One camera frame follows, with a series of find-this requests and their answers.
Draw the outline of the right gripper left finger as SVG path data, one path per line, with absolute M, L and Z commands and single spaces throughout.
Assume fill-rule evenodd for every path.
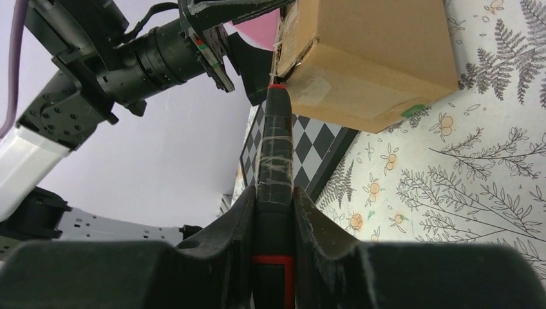
M 256 190 L 178 245 L 32 241 L 1 268 L 2 308 L 249 308 Z

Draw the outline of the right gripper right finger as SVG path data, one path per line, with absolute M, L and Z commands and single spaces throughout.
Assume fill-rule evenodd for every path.
M 544 308 L 545 290 L 501 245 L 360 241 L 294 189 L 298 308 Z

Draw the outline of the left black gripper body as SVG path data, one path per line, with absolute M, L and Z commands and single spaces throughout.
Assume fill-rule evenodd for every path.
M 119 46 L 121 67 L 109 71 L 96 63 L 95 76 L 106 95 L 124 107 L 144 107 L 147 98 L 204 73 L 229 93 L 234 84 L 223 61 L 228 41 L 222 25 L 185 33 L 176 19 Z

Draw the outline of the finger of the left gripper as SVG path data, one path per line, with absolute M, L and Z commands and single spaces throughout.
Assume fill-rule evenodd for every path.
M 179 9 L 195 30 L 227 22 L 242 23 L 293 3 L 290 0 L 179 1 Z
M 228 58 L 242 78 L 251 106 L 262 104 L 270 84 L 274 52 L 250 45 L 238 32 L 228 36 L 228 43 Z

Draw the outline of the red black utility knife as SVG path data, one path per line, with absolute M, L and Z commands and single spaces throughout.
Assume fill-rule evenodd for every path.
M 251 285 L 256 308 L 294 308 L 292 106 L 287 89 L 267 89 L 256 161 Z

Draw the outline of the brown cardboard express box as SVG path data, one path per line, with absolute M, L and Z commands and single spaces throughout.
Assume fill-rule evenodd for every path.
M 272 76 L 292 110 L 378 133 L 458 88 L 442 1 L 294 1 Z

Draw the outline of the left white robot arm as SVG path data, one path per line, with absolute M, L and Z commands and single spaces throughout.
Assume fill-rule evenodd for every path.
M 67 203 L 39 183 L 119 104 L 141 117 L 147 99 L 200 75 L 234 91 L 225 62 L 253 106 L 265 100 L 272 52 L 228 34 L 286 1 L 167 1 L 134 26 L 114 1 L 16 1 L 8 61 L 8 109 L 1 127 L 1 256 L 18 244 L 58 239 Z M 17 115 L 23 31 L 52 57 L 56 74 Z

